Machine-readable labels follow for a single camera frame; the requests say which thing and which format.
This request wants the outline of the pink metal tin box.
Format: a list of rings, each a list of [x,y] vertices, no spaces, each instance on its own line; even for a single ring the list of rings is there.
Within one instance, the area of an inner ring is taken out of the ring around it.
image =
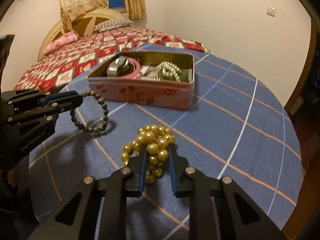
[[[119,56],[137,60],[142,66],[159,69],[154,80],[108,77],[108,65]],[[97,65],[87,77],[89,88],[104,99],[145,104],[172,109],[189,109],[195,88],[195,63],[190,54],[163,51],[129,51],[119,53]]]

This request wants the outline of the striped pillow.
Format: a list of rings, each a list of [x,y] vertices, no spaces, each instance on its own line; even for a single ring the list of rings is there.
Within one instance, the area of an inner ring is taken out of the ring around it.
[[[134,25],[134,24],[135,23],[129,18],[115,18],[112,20],[106,20],[104,22],[96,24],[94,26],[93,31],[101,32],[101,31],[106,31],[106,30],[127,27],[127,26]]]

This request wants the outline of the pink jade bangle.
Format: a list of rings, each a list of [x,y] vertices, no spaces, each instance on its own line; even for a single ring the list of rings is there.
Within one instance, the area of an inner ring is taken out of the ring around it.
[[[129,64],[120,72],[120,75],[118,77],[125,77],[125,78],[132,79],[139,74],[141,69],[140,63],[133,58],[130,58],[130,57],[128,58],[129,58]]]

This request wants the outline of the silver mesh band watch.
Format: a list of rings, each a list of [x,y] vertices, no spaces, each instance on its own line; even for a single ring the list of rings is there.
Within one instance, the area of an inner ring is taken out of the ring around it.
[[[129,64],[129,58],[126,56],[119,56],[108,65],[108,77],[118,77],[120,72]]]

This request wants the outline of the brown wooden door frame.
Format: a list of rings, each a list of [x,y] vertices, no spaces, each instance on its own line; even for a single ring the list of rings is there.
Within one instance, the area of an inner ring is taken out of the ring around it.
[[[314,62],[317,34],[319,34],[319,0],[299,0],[308,15],[311,18],[311,33],[308,53],[306,56],[306,61],[300,78],[294,88],[288,102],[286,103],[284,109],[287,113],[290,112],[291,108],[294,106],[296,100],[298,99],[310,73],[312,64]]]

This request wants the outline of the pink floral pillow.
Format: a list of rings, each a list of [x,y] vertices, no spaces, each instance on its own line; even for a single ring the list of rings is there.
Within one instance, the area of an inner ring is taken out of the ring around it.
[[[60,36],[58,39],[50,42],[44,49],[44,55],[47,56],[49,54],[52,54],[56,50],[58,50],[61,46],[73,43],[78,41],[80,38],[79,34],[76,31],[69,31],[62,36]]]

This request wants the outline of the blue plaid tablecloth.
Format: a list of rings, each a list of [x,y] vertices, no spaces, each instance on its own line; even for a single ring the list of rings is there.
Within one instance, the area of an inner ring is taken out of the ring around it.
[[[30,192],[40,224],[85,177],[109,177],[146,147],[144,191],[126,200],[126,239],[189,239],[189,198],[171,187],[169,146],[206,176],[231,177],[281,231],[301,188],[300,145],[285,109],[251,74],[213,55],[144,44],[132,51],[190,54],[189,109],[111,101],[89,88],[97,67],[66,84],[83,103],[59,114],[30,153]]]

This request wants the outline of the white wall switch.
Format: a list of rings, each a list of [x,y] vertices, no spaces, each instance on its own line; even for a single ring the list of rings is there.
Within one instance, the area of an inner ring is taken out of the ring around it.
[[[274,7],[267,7],[266,13],[267,13],[267,15],[269,15],[271,17],[275,17],[276,10]]]

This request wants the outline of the red patchwork bedspread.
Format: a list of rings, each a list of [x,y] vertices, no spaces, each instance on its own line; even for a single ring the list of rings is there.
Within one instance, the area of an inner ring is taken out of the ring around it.
[[[197,41],[140,27],[122,27],[80,37],[75,42],[61,46],[33,64],[20,78],[14,89],[39,89],[56,93],[96,64],[144,43],[202,53],[211,52],[204,44]]]

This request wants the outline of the cream wooden headboard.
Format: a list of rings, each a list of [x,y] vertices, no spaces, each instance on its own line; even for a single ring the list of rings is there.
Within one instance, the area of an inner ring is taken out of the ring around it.
[[[110,8],[97,8],[89,11],[88,13],[77,17],[72,22],[73,29],[79,34],[80,37],[92,35],[94,33],[94,26],[106,21],[116,18],[127,18],[125,9],[113,10]],[[37,60],[42,60],[44,50],[48,44],[59,38],[65,33],[63,22],[58,22],[47,34],[40,47]]]

